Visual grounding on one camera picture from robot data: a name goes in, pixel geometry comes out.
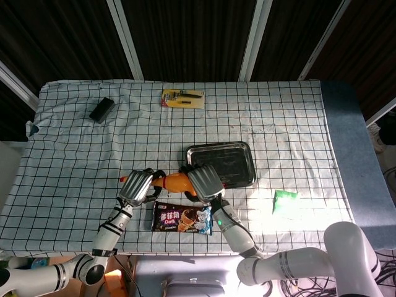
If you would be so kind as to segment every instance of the dark curtain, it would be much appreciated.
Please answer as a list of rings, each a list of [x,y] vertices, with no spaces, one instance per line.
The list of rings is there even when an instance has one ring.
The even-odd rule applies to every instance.
[[[341,0],[273,0],[251,80],[297,80]]]
[[[369,119],[396,97],[396,2],[352,1],[308,79],[352,85]]]
[[[35,95],[53,80],[132,78],[106,0],[2,0],[0,32],[0,60]]]
[[[145,79],[237,81],[255,0],[123,0]]]
[[[25,123],[34,116],[35,112],[0,82],[0,140],[27,141]]]

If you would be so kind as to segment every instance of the checkered tablecloth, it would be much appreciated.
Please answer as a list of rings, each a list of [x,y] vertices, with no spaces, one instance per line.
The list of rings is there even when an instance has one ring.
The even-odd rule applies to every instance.
[[[205,90],[205,109],[161,107],[164,88]],[[89,118],[103,97],[116,106]],[[249,144],[257,182],[226,190],[264,252],[324,248],[327,226],[352,221],[327,131],[318,81],[184,83],[133,80],[46,84],[14,187],[0,217],[0,248],[17,255],[90,252],[121,188],[119,177],[147,167],[175,172],[194,144]],[[276,189],[298,192],[292,218],[274,215]],[[191,205],[163,191],[160,201]],[[134,209],[119,252],[221,254],[212,236],[151,232],[152,204]]]

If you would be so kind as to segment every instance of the green object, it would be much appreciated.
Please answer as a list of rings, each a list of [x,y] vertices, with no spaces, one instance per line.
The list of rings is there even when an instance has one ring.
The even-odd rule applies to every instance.
[[[292,218],[296,215],[298,200],[298,193],[275,190],[272,212],[283,217]]]

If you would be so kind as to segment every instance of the yellow package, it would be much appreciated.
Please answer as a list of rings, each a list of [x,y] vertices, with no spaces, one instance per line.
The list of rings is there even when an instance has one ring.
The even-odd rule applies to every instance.
[[[205,108],[205,92],[197,90],[170,90],[162,92],[161,105],[181,108]]]

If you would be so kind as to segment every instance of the metal tray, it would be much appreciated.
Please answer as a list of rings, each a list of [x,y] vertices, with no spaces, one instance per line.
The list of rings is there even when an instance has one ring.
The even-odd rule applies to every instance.
[[[186,160],[190,165],[212,165],[226,189],[250,186],[256,181],[252,153],[243,141],[193,145],[187,149]]]

